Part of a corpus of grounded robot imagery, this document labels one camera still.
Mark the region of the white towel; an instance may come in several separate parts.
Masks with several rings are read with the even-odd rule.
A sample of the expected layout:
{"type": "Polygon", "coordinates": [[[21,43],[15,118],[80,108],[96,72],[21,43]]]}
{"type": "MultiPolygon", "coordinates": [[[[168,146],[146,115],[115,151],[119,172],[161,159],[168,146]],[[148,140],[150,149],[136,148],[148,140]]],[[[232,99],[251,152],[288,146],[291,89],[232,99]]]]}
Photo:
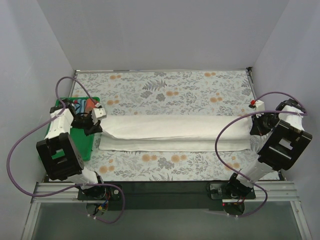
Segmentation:
{"type": "Polygon", "coordinates": [[[250,149],[251,123],[234,116],[109,115],[101,122],[101,151],[234,152],[250,149]]]}

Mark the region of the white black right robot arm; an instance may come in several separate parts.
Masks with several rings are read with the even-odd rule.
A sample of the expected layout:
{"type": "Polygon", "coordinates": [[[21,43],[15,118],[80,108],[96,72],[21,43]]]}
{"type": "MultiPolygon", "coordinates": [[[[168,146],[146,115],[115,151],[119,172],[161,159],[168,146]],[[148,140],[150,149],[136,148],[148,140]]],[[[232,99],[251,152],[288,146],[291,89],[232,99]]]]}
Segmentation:
{"type": "Polygon", "coordinates": [[[303,128],[306,110],[294,99],[281,102],[278,113],[255,114],[251,117],[250,135],[267,136],[257,152],[258,158],[238,173],[233,173],[225,186],[231,198],[245,198],[254,183],[271,172],[289,170],[312,141],[313,136],[303,128]]]}

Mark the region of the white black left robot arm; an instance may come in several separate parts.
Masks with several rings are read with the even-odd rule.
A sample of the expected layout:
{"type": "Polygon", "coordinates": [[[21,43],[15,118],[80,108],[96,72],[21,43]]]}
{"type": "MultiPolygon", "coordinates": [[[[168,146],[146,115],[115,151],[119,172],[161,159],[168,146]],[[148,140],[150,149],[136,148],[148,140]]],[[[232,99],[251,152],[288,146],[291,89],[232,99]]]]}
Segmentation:
{"type": "Polygon", "coordinates": [[[107,192],[103,180],[85,167],[85,161],[91,157],[94,134],[102,132],[106,112],[98,99],[85,103],[83,112],[68,98],[51,107],[54,120],[36,149],[50,180],[73,182],[86,197],[101,200],[107,192]]]}

